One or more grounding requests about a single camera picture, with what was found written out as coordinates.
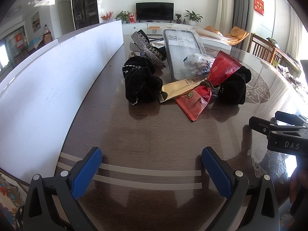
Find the person's right hand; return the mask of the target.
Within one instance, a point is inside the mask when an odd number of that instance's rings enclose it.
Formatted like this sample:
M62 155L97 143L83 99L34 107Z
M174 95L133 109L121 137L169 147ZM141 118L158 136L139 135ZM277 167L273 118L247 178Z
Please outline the person's right hand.
M305 189L307 189L308 173L307 170L305 169L296 168L290 177L290 190L289 190L290 203L294 203L298 194L297 188L299 186L303 186Z

